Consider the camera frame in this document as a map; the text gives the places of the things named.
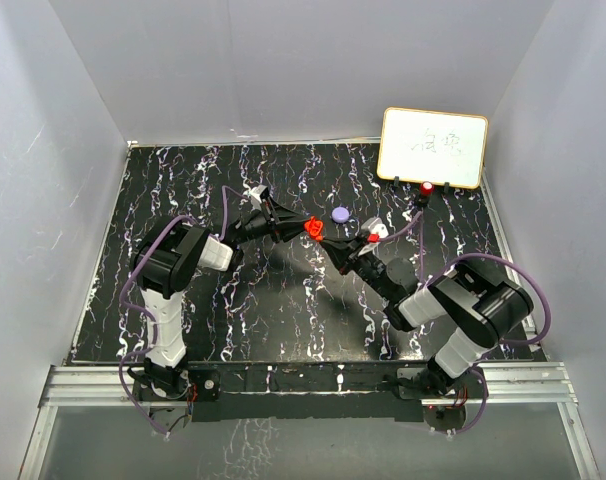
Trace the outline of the orange earbud charging case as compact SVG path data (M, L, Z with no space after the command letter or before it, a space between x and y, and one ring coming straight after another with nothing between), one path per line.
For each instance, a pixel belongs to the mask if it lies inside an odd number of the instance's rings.
M304 223L304 227L307 234L315 241L319 236L323 236L324 223L314 216Z

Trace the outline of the lilac earbud charging case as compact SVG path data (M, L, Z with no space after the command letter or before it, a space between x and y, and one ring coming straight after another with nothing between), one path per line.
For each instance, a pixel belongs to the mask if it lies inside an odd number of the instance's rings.
M350 212L347 208L338 206L332 210L331 218L336 224L346 224L350 219Z

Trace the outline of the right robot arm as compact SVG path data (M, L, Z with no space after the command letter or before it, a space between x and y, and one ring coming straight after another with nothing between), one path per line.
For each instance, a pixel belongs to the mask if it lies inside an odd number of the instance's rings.
M411 332L449 317L456 328L445 344L411 378L388 378L392 389L449 397L483 355L496 348L534 309L525 289L504 274L486 269L487 255L464 255L424 286L412 263L386 263L372 249L375 235L350 240L324 239L321 247L342 275L355 273L385 302L384 314L397 330Z

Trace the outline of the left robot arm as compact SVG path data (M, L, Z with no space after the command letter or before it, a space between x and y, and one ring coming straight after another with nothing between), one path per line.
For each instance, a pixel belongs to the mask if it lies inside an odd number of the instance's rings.
M254 188L249 198L251 213L234 222L223 201L217 235L186 215L157 220L131 259L120 301L145 317L148 339L143 371L128 374L162 398L177 399L189 389L182 315L184 293L196 271L233 271L243 257L241 244L263 237L287 242L304 232L310 220L278 204L264 186Z

